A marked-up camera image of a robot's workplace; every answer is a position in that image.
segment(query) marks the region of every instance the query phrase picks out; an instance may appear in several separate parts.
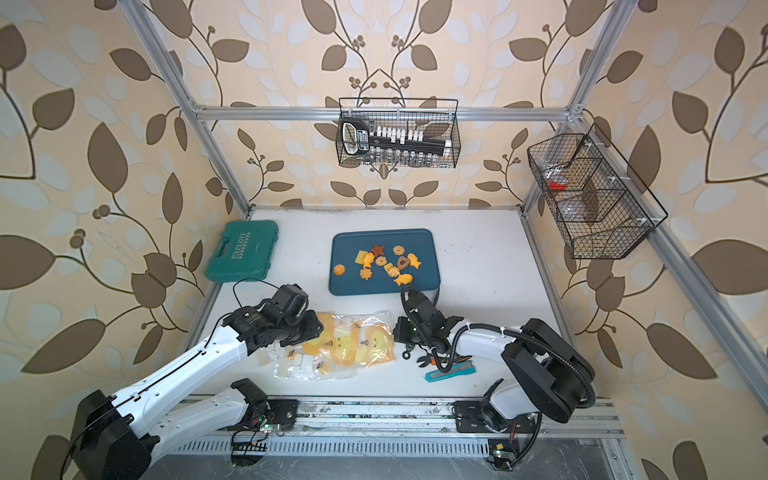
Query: metal base plate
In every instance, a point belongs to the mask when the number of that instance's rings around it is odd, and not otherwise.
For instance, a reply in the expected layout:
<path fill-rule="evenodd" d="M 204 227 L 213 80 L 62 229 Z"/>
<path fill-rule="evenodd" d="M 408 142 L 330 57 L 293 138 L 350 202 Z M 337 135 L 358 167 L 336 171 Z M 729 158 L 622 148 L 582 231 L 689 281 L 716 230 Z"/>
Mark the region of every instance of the metal base plate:
<path fill-rule="evenodd" d="M 506 433 L 509 428 L 500 432 L 494 432 L 485 426 L 480 415 L 480 402 L 471 400 L 459 400 L 453 403 L 453 415 L 456 418 L 456 431 L 459 433 Z M 516 433 L 533 433 L 535 422 L 527 415 L 518 415 L 515 418 Z"/>

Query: cookie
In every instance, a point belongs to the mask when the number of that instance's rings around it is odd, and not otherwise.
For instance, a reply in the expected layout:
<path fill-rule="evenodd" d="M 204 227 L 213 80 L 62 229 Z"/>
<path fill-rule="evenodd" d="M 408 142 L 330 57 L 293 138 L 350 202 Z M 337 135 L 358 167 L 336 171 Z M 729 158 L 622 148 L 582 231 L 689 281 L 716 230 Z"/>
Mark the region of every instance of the cookie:
<path fill-rule="evenodd" d="M 411 283 L 413 281 L 413 275 L 410 273 L 404 273 L 403 275 L 398 276 L 395 278 L 395 283 L 398 285 L 406 285 L 407 283 Z"/>
<path fill-rule="evenodd" d="M 373 253 L 366 253 L 366 255 L 362 258 L 362 268 L 370 268 L 374 258 L 376 257 L 373 256 Z"/>
<path fill-rule="evenodd" d="M 411 266 L 417 270 L 419 269 L 419 265 L 422 264 L 421 262 L 419 262 L 419 258 L 413 253 L 408 254 L 408 260 L 411 260 Z"/>
<path fill-rule="evenodd" d="M 367 254 L 368 252 L 366 252 L 365 250 L 360 250 L 357 253 L 357 258 L 355 258 L 355 263 L 357 263 L 358 265 L 362 265 L 362 260 L 366 258 Z"/>
<path fill-rule="evenodd" d="M 405 257 L 400 257 L 399 259 L 397 259 L 397 270 L 404 270 L 410 264 L 411 264 L 411 260 Z"/>

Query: black wire basket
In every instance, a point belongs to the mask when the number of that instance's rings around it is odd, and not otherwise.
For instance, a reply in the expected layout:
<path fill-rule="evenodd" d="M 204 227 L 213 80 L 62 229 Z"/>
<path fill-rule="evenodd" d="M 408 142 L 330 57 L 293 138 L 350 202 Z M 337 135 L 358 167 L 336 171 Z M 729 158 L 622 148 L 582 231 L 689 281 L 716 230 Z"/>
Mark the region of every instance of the black wire basket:
<path fill-rule="evenodd" d="M 455 168 L 457 109 L 458 100 L 444 98 L 340 98 L 339 165 Z"/>
<path fill-rule="evenodd" d="M 667 211 L 627 162 L 619 174 L 600 146 L 604 135 L 560 134 L 528 148 L 528 164 L 574 259 L 626 257 L 667 218 Z M 633 195 L 655 201 L 658 212 Z"/>

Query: brown leaf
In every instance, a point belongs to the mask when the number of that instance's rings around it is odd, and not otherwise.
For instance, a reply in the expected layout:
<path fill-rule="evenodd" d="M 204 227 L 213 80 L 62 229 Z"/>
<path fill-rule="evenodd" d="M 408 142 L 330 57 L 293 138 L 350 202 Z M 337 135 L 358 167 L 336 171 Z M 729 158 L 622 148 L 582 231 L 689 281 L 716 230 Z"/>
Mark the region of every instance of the brown leaf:
<path fill-rule="evenodd" d="M 382 197 L 381 189 L 377 188 L 376 190 L 368 190 L 362 196 L 362 202 L 365 205 L 376 205 L 379 202 L 379 199 L 381 197 Z"/>
<path fill-rule="evenodd" d="M 578 74 L 581 75 L 581 73 L 584 71 L 584 67 L 587 66 L 587 62 L 589 61 L 589 56 L 592 55 L 592 50 L 590 48 L 587 48 L 584 50 L 584 53 L 581 54 L 581 60 L 578 62 Z"/>
<path fill-rule="evenodd" d="M 744 59 L 744 39 L 739 32 L 725 27 L 715 45 L 715 63 L 720 70 L 733 74 Z"/>
<path fill-rule="evenodd" d="M 437 180 L 430 180 L 427 182 L 422 182 L 415 186 L 413 189 L 413 196 L 414 197 L 426 197 L 427 195 L 431 195 L 437 190 L 438 184 Z"/>
<path fill-rule="evenodd" d="M 323 54 L 321 68 L 325 71 L 336 71 L 346 63 L 346 49 L 343 45 L 331 45 Z"/>
<path fill-rule="evenodd" d="M 224 208 L 227 209 L 227 215 L 232 213 L 232 207 L 234 207 L 234 199 L 232 198 L 232 194 L 227 192 L 226 195 L 224 195 Z"/>
<path fill-rule="evenodd" d="M 336 141 L 336 131 L 338 128 L 334 124 L 315 124 L 315 129 L 320 132 L 322 136 L 330 141 Z"/>
<path fill-rule="evenodd" d="M 502 164 L 500 164 L 496 160 L 483 160 L 482 166 L 485 167 L 486 170 L 490 170 L 492 172 L 502 171 Z"/>
<path fill-rule="evenodd" d="M 432 49 L 426 45 L 413 45 L 411 48 L 411 61 L 419 70 L 437 70 L 437 58 L 432 53 Z"/>
<path fill-rule="evenodd" d="M 710 110 L 700 98 L 676 91 L 672 94 L 672 113 L 680 128 L 696 134 L 707 126 Z"/>
<path fill-rule="evenodd" d="M 18 235 L 0 235 L 0 290 L 13 290 L 45 275 L 56 256 L 40 243 Z"/>
<path fill-rule="evenodd" d="M 621 357 L 619 356 L 619 351 L 616 349 L 616 344 L 611 338 L 611 335 L 604 329 L 598 330 L 598 343 L 600 343 L 600 348 L 603 350 L 605 358 L 608 359 L 608 362 L 611 362 L 618 368 L 623 369 L 624 367 L 621 365 Z"/>
<path fill-rule="evenodd" d="M 419 28 L 424 33 L 435 33 L 448 20 L 452 0 L 429 0 L 419 12 Z"/>
<path fill-rule="evenodd" d="M 620 81 L 627 80 L 637 70 L 637 66 L 640 65 L 642 59 L 643 54 L 639 51 L 627 50 L 622 52 L 608 69 L 608 81 L 612 84 L 617 84 Z"/>
<path fill-rule="evenodd" d="M 605 312 L 616 310 L 624 298 L 625 287 L 624 277 L 612 276 L 594 293 L 594 301 Z"/>
<path fill-rule="evenodd" d="M 281 207 L 293 207 L 293 208 L 301 208 L 304 206 L 300 198 L 292 198 L 291 200 L 286 200 L 280 204 Z"/>
<path fill-rule="evenodd" d="M 88 141 L 88 166 L 96 180 L 113 194 L 128 179 L 128 162 L 123 149 L 103 123 L 96 127 Z"/>
<path fill-rule="evenodd" d="M 118 4 L 118 0 L 94 0 L 94 7 L 99 10 L 111 10 Z"/>
<path fill-rule="evenodd" d="M 192 35 L 192 15 L 182 0 L 150 0 L 149 5 L 170 33 L 179 38 Z"/>
<path fill-rule="evenodd" d="M 480 190 L 483 190 L 485 192 L 498 192 L 502 189 L 502 184 L 499 182 L 481 182 L 480 184 L 475 184 L 477 188 Z"/>
<path fill-rule="evenodd" d="M 96 319 L 73 323 L 40 347 L 24 365 L 22 372 L 51 373 L 74 365 L 98 345 L 106 328 Z"/>
<path fill-rule="evenodd" d="M 344 182 L 331 182 L 331 188 L 342 197 L 357 197 L 357 190 L 350 184 L 345 184 Z"/>
<path fill-rule="evenodd" d="M 424 138 L 437 138 L 444 134 L 451 127 L 450 124 L 443 121 L 432 122 L 424 129 Z"/>
<path fill-rule="evenodd" d="M 656 354 L 673 369 L 694 379 L 717 378 L 717 374 L 701 352 L 671 326 L 652 323 L 646 334 Z"/>
<path fill-rule="evenodd" d="M 712 286 L 726 295 L 768 290 L 768 252 L 741 240 L 717 240 L 693 255 Z"/>
<path fill-rule="evenodd" d="M 147 271 L 162 286 L 176 283 L 176 263 L 165 253 L 147 253 L 144 255 Z"/>
<path fill-rule="evenodd" d="M 43 440 L 43 444 L 40 445 L 38 456 L 35 457 L 35 463 L 32 466 L 31 480 L 52 480 L 59 478 L 61 473 L 61 464 L 66 460 L 67 466 L 64 467 L 64 471 L 69 468 L 71 458 L 67 455 L 69 453 L 69 440 L 61 435 L 48 435 Z"/>
<path fill-rule="evenodd" d="M 67 123 L 74 110 L 74 90 L 54 91 L 35 100 L 32 117 L 45 130 L 56 130 Z"/>
<path fill-rule="evenodd" d="M 528 139 L 528 129 L 523 128 L 518 132 L 517 135 L 515 135 L 515 138 L 512 139 L 511 147 L 512 150 L 516 148 L 520 148 L 520 145 L 523 145 L 523 143 Z"/>
<path fill-rule="evenodd" d="M 571 37 L 583 35 L 603 14 L 606 0 L 571 0 L 565 13 L 565 31 Z"/>
<path fill-rule="evenodd" d="M 656 132 L 650 125 L 645 127 L 637 139 L 629 156 L 629 166 L 627 175 L 641 193 L 645 192 L 656 180 L 661 168 L 661 146 Z"/>
<path fill-rule="evenodd" d="M 181 184 L 176 174 L 170 174 L 163 189 L 163 215 L 168 223 L 176 223 L 181 217 L 181 209 L 184 206 L 184 195 L 181 193 Z"/>
<path fill-rule="evenodd" d="M 641 12 L 651 13 L 656 11 L 658 4 L 659 4 L 658 0 L 640 0 L 637 3 L 637 7 L 640 9 Z"/>
<path fill-rule="evenodd" d="M 174 130 L 176 131 L 176 139 L 179 140 L 181 150 L 187 151 L 187 124 L 184 123 L 182 117 L 174 119 Z"/>
<path fill-rule="evenodd" d="M 606 147 L 611 146 L 611 124 L 602 117 L 594 118 L 594 132 Z"/>
<path fill-rule="evenodd" d="M 266 187 L 273 192 L 284 192 L 293 188 L 293 184 L 287 184 L 285 182 L 270 182 L 270 184 Z"/>
<path fill-rule="evenodd" d="M 184 75 L 184 67 L 181 66 L 179 54 L 176 53 L 175 50 L 169 51 L 168 54 L 170 55 L 170 59 L 174 61 L 174 65 L 176 65 L 176 70 L 179 72 L 179 75 Z"/>
<path fill-rule="evenodd" d="M 256 142 L 242 128 L 237 129 L 237 138 L 240 139 L 240 143 L 245 145 L 248 150 L 256 150 Z"/>
<path fill-rule="evenodd" d="M 203 241 L 198 240 L 195 243 L 189 258 L 187 259 L 187 268 L 190 272 L 194 272 L 200 266 L 200 261 L 203 259 Z"/>
<path fill-rule="evenodd" d="M 672 452 L 672 465 L 678 480 L 707 480 L 707 468 L 696 442 L 678 443 Z"/>
<path fill-rule="evenodd" d="M 571 257 L 571 252 L 568 251 L 566 246 L 563 246 L 563 259 L 565 260 L 565 266 L 568 268 L 568 271 L 571 272 L 571 275 L 576 273 L 576 270 L 578 270 L 576 260 Z"/>
<path fill-rule="evenodd" d="M 419 105 L 419 108 L 437 108 L 437 97 L 433 95 L 427 98 Z"/>
<path fill-rule="evenodd" d="M 645 475 L 648 477 L 648 480 L 670 480 L 669 477 L 667 477 L 667 474 L 664 473 L 661 468 L 658 468 L 656 464 L 654 464 L 651 460 L 641 458 L 640 461 L 643 463 Z"/>
<path fill-rule="evenodd" d="M 395 204 L 399 206 L 403 206 L 408 201 L 408 196 L 406 195 L 406 192 L 402 190 L 393 190 L 389 189 L 389 199 Z"/>
<path fill-rule="evenodd" d="M 611 278 L 614 268 L 613 260 L 592 260 L 587 267 L 587 285 L 592 290 L 597 290 L 605 280 Z"/>
<path fill-rule="evenodd" d="M 285 166 L 285 162 L 282 160 L 271 161 L 268 164 L 266 164 L 266 171 L 279 172 L 283 169 L 283 166 Z"/>
<path fill-rule="evenodd" d="M 154 145 L 163 138 L 165 134 L 165 114 L 157 114 L 147 122 L 147 145 Z"/>
<path fill-rule="evenodd" d="M 480 200 L 479 198 L 470 198 L 467 206 L 471 209 L 475 209 L 475 208 L 479 209 L 479 208 L 488 208 L 491 206 L 491 204 L 489 204 L 485 200 Z"/>
<path fill-rule="evenodd" d="M 541 60 L 547 53 L 547 42 L 540 38 L 518 38 L 509 42 L 509 50 L 521 61 Z"/>
<path fill-rule="evenodd" d="M 332 34 L 336 30 L 336 13 L 323 0 L 301 0 L 306 20 L 312 28 L 323 35 Z"/>
<path fill-rule="evenodd" d="M 504 108 L 533 108 L 533 102 L 528 100 L 515 101 L 505 105 Z"/>
<path fill-rule="evenodd" d="M 109 56 L 112 57 L 112 61 L 120 68 L 120 71 L 134 80 L 149 80 L 149 77 L 152 75 L 152 70 L 150 70 L 147 61 L 135 50 L 118 48 L 109 52 Z"/>
<path fill-rule="evenodd" d="M 158 308 L 165 301 L 165 287 L 146 273 L 132 273 L 131 288 L 141 306 Z"/>
<path fill-rule="evenodd" d="M 152 329 L 147 332 L 147 335 L 144 337 L 144 339 L 141 340 L 139 350 L 136 352 L 136 356 L 134 357 L 134 365 L 137 363 L 142 363 L 144 360 L 148 359 L 149 356 L 152 355 L 155 350 L 157 350 L 157 346 L 160 345 L 160 339 L 162 338 L 163 327 L 159 325 L 153 326 Z"/>
<path fill-rule="evenodd" d="M 210 50 L 214 56 L 227 63 L 237 63 L 248 55 L 248 42 L 235 40 L 234 38 L 223 38 L 217 40 L 211 45 Z"/>
<path fill-rule="evenodd" d="M 224 187 L 221 184 L 221 180 L 218 177 L 212 177 L 205 183 L 205 187 L 208 189 L 211 195 L 218 197 L 223 192 Z"/>
<path fill-rule="evenodd" d="M 16 25 L 6 25 L 0 28 L 0 68 L 5 71 L 13 70 L 27 58 L 27 44 L 19 33 Z"/>

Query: black cable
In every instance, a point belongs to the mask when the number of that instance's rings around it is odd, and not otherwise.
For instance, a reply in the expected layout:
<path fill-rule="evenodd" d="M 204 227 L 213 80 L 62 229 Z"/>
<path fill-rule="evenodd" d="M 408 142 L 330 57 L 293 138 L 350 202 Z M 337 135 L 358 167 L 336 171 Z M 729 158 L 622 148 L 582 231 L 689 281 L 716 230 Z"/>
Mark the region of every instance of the black cable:
<path fill-rule="evenodd" d="M 102 413 L 93 422 L 87 424 L 83 428 L 83 431 L 78 433 L 78 435 L 76 437 L 74 437 L 74 440 L 72 440 L 71 444 L 69 445 L 69 450 L 67 451 L 67 455 L 64 456 L 64 461 L 61 463 L 61 470 L 58 473 L 59 480 L 64 480 L 64 473 L 67 470 L 67 460 L 69 460 L 70 457 L 72 457 L 72 454 L 74 453 L 74 447 L 77 445 L 78 440 L 80 439 L 80 437 L 82 437 L 83 434 L 90 427 L 92 427 L 96 422 L 98 422 L 99 420 L 103 419 L 105 416 L 109 415 L 110 413 L 114 412 L 115 410 L 119 409 L 120 407 L 122 407 L 123 405 L 125 405 L 126 403 L 128 403 L 132 399 L 133 399 L 133 397 L 130 396 L 130 397 L 126 398 L 125 400 L 123 400 L 122 402 L 120 402 L 117 406 L 114 406 L 111 409 L 107 410 L 106 412 Z"/>
<path fill-rule="evenodd" d="M 259 279 L 257 279 L 257 278 L 253 278 L 253 277 L 242 278 L 242 279 L 238 280 L 237 282 L 235 282 L 235 284 L 234 284 L 234 285 L 232 285 L 232 294 L 235 296 L 235 300 L 237 300 L 237 305 L 240 305 L 240 308 L 242 308 L 242 307 L 243 307 L 243 304 L 242 304 L 242 303 L 240 303 L 240 299 L 239 299 L 239 298 L 237 298 L 237 293 L 235 292 L 235 287 L 236 287 L 236 286 L 237 286 L 237 285 L 238 285 L 240 282 L 244 282 L 244 281 L 246 281 L 246 280 L 256 280 L 257 282 L 266 283 L 267 285 L 271 286 L 271 287 L 272 287 L 272 288 L 274 288 L 275 290 L 279 290 L 279 288 L 278 288 L 277 286 L 273 285 L 272 283 L 266 282 L 266 281 L 264 281 L 264 280 L 259 280 Z"/>
<path fill-rule="evenodd" d="M 531 439 L 528 441 L 528 443 L 525 444 L 525 447 L 520 451 L 518 454 L 518 457 L 515 458 L 515 460 L 509 464 L 508 468 L 512 470 L 515 465 L 520 463 L 520 461 L 525 457 L 528 452 L 531 451 L 531 447 L 533 446 L 533 442 L 536 441 L 536 437 L 538 437 L 538 431 L 541 430 L 541 412 L 539 412 L 536 416 L 536 426 L 533 430 L 533 434 L 531 434 Z"/>

